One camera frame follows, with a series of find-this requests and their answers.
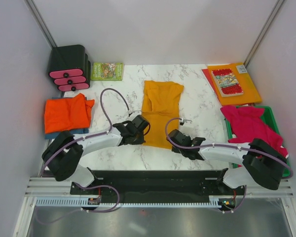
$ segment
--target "green plastic tray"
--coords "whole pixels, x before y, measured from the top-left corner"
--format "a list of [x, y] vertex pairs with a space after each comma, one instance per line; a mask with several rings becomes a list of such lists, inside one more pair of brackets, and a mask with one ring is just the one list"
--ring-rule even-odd
[[[277, 134], [280, 135], [280, 132], [279, 132], [278, 127], [276, 125], [276, 121], [275, 121], [275, 118], [274, 118], [272, 109], [270, 107], [268, 107], [268, 106], [254, 106], [254, 107], [256, 107], [256, 108], [264, 108], [264, 113], [261, 116], [262, 121], [265, 124], [267, 124], [274, 132], [276, 132]], [[228, 139], [231, 139], [232, 138], [231, 125], [230, 125], [230, 123], [226, 119], [225, 119], [225, 122], [226, 122], [226, 127], [227, 127]], [[232, 164], [232, 166], [234, 168], [237, 168], [238, 167], [237, 164]], [[285, 169], [284, 170], [283, 177], [287, 177], [290, 174], [291, 174], [290, 171], [288, 169]]]

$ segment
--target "orange paper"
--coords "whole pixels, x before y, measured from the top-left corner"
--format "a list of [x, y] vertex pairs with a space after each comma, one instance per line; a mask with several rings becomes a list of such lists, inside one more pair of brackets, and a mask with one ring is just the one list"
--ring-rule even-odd
[[215, 92], [217, 97], [221, 103], [221, 105], [243, 105], [249, 103], [260, 103], [262, 99], [253, 84], [250, 75], [248, 73], [239, 73], [237, 70], [237, 66], [243, 65], [243, 63], [233, 63], [229, 65], [219, 65], [219, 66], [208, 66], [209, 73], [213, 79], [212, 71], [219, 69], [232, 69], [232, 72], [237, 77], [237, 80], [243, 90], [243, 95], [230, 96], [230, 97], [222, 97], [219, 93], [217, 85], [214, 83]]

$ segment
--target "comic book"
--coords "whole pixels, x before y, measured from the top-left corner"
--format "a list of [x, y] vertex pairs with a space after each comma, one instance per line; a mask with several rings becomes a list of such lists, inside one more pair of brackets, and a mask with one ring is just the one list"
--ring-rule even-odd
[[212, 75], [222, 97], [243, 94], [241, 85], [232, 69], [212, 70]]
[[91, 80], [122, 80], [123, 63], [94, 63]]

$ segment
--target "white marble surface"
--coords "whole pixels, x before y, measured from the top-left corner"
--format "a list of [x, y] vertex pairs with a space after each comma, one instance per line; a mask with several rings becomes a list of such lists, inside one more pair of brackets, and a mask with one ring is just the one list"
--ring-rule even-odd
[[[125, 66], [123, 81], [93, 81], [89, 89], [69, 91], [65, 93], [65, 97], [83, 93], [87, 99], [95, 99], [90, 132], [96, 132], [109, 126], [99, 104], [103, 89], [117, 89], [125, 97], [131, 110], [141, 110], [145, 80], [174, 81], [184, 85], [180, 99], [180, 117], [193, 120], [195, 129], [189, 135], [225, 142], [227, 138], [220, 112], [221, 105], [201, 71], [204, 68], [205, 65]], [[115, 92], [106, 91], [103, 103], [113, 123], [128, 119], [127, 109]], [[82, 157], [79, 164], [100, 170], [207, 170], [229, 167], [227, 162], [191, 161], [167, 149], [142, 145], [95, 151]]]

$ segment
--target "folded clothing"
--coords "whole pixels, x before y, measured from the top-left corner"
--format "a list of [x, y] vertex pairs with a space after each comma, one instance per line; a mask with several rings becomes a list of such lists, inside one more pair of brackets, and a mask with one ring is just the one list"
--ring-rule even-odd
[[94, 102], [86, 100], [81, 93], [74, 98], [47, 100], [44, 115], [45, 134], [89, 128]]
[[[69, 130], [69, 132], [74, 135], [74, 134], [85, 134], [85, 133], [89, 133], [89, 128], [80, 128], [80, 129], [73, 129], [73, 130]], [[47, 133], [45, 134], [45, 139], [49, 140], [49, 139], [55, 139], [60, 132], [52, 132], [52, 133]]]
[[223, 106], [222, 114], [230, 122], [233, 133], [237, 136], [229, 140], [230, 143], [252, 142], [255, 138], [262, 139], [282, 156], [288, 157], [287, 150], [282, 146], [283, 138], [274, 132], [262, 120], [264, 108], [244, 106]]
[[[150, 131], [145, 136], [144, 145], [172, 148], [170, 142], [166, 140], [164, 128], [170, 119], [179, 117], [179, 101], [183, 89], [183, 85], [172, 81], [145, 81], [142, 115], [149, 121]], [[178, 121], [171, 122], [168, 132], [178, 127]]]

